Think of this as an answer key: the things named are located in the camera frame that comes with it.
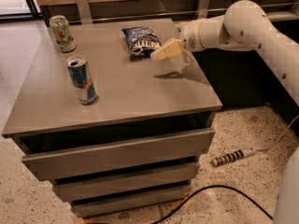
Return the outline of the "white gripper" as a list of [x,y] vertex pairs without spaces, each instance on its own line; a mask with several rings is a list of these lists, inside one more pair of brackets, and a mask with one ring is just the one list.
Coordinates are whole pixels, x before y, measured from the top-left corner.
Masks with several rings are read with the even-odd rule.
[[178,24],[179,39],[169,39],[153,51],[150,58],[153,61],[164,60],[181,54],[184,48],[190,52],[202,51],[203,46],[199,38],[201,23],[202,20],[180,22]]

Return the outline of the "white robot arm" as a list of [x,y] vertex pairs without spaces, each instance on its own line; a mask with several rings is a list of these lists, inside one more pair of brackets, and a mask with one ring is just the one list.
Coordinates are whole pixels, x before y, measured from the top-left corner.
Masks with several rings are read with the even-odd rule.
[[[185,50],[254,50],[299,105],[299,44],[275,28],[256,3],[240,0],[222,16],[182,22],[178,29],[179,38],[171,38],[153,51],[152,60],[173,57]],[[292,153],[284,170],[273,219],[273,224],[298,223],[299,148]]]

